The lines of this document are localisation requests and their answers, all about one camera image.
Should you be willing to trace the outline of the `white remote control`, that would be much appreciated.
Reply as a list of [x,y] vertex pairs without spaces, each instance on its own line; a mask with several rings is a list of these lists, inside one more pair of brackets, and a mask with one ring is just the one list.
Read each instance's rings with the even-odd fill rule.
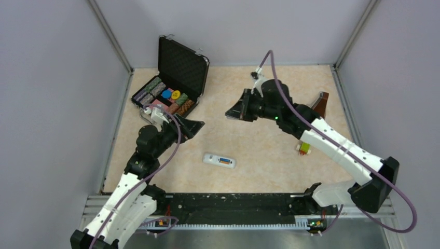
[[219,156],[211,153],[205,153],[202,157],[202,162],[228,169],[234,169],[237,164],[237,162],[232,158]]

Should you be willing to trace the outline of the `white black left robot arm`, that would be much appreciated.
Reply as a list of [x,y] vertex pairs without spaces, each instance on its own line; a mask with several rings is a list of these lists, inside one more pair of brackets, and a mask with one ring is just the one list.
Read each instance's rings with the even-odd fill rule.
[[173,115],[161,128],[148,124],[139,129],[136,149],[113,193],[95,218],[70,237],[71,248],[124,248],[144,220],[166,209],[165,191],[149,182],[167,165],[159,157],[173,144],[192,139],[205,125]]

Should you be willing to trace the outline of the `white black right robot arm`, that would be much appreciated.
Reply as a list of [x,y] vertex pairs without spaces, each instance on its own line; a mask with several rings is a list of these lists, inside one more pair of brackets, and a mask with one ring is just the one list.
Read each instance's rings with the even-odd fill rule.
[[377,213],[395,184],[399,162],[393,157],[372,155],[334,130],[319,113],[304,104],[293,103],[288,86],[277,88],[267,80],[261,89],[244,89],[226,117],[253,122],[270,119],[285,133],[320,150],[352,176],[352,180],[316,184],[304,200],[305,209],[317,214],[325,206],[354,204],[362,211]]

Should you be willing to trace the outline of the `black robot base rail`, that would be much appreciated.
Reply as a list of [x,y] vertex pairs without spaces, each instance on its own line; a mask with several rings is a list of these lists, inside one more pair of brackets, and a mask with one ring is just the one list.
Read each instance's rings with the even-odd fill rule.
[[299,193],[168,193],[141,229],[163,232],[177,218],[175,230],[324,231],[335,205],[320,207]]

